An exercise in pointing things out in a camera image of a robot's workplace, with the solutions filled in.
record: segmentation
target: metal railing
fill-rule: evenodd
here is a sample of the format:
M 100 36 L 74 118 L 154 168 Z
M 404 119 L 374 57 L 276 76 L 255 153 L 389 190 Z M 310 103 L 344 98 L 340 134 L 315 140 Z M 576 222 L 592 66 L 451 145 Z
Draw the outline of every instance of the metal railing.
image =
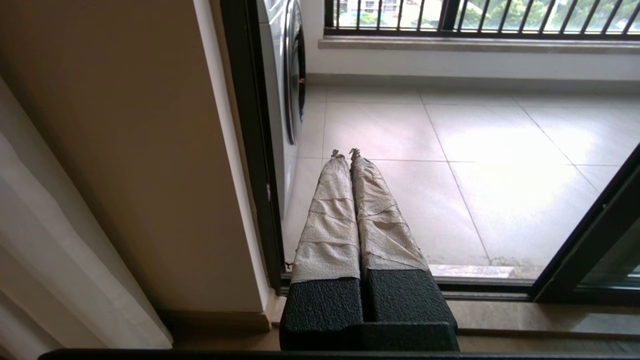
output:
M 640 0 L 324 0 L 325 35 L 640 41 Z

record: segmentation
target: glass door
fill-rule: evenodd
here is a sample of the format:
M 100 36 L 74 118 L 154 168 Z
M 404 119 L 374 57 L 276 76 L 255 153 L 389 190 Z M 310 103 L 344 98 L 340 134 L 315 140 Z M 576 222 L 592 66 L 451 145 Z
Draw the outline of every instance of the glass door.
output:
M 534 284 L 536 302 L 640 306 L 640 145 Z

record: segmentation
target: black door frame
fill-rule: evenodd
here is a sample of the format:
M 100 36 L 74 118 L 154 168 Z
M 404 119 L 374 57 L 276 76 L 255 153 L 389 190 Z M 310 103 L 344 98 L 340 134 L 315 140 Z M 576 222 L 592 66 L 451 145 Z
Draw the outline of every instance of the black door frame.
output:
M 281 295 L 285 273 L 278 186 L 269 124 L 256 0 L 221 0 L 260 245 L 269 283 Z

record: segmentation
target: black foam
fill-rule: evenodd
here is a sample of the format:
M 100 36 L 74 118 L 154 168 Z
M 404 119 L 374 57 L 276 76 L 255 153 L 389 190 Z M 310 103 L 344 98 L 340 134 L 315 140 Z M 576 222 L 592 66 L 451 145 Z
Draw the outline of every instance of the black foam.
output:
M 456 329 L 446 322 L 365 323 L 360 342 L 365 351 L 460 351 Z
M 365 321 L 449 323 L 458 328 L 442 292 L 423 270 L 367 270 Z
M 289 287 L 280 320 L 282 350 L 358 350 L 356 325 L 363 323 L 360 280 L 297 282 Z

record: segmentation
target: curtain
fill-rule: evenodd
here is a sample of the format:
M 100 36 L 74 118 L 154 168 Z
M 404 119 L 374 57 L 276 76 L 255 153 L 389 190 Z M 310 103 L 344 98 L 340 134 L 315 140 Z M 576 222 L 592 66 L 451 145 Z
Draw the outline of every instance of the curtain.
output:
M 172 337 L 0 79 L 0 347 L 172 347 Z

